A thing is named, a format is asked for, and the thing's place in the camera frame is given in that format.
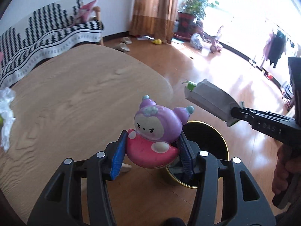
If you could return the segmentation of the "person's right hand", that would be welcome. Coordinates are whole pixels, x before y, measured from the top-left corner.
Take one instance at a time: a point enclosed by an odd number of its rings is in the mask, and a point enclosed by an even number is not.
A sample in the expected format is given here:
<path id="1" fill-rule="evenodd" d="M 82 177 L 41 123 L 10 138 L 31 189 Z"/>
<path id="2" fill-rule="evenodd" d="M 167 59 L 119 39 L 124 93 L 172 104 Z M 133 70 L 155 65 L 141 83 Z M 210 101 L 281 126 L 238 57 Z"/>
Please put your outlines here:
<path id="1" fill-rule="evenodd" d="M 300 156 L 288 160 L 286 153 L 291 151 L 288 145 L 282 145 L 277 152 L 277 165 L 274 170 L 274 178 L 272 182 L 272 192 L 280 194 L 288 188 L 289 174 L 300 173 Z"/>

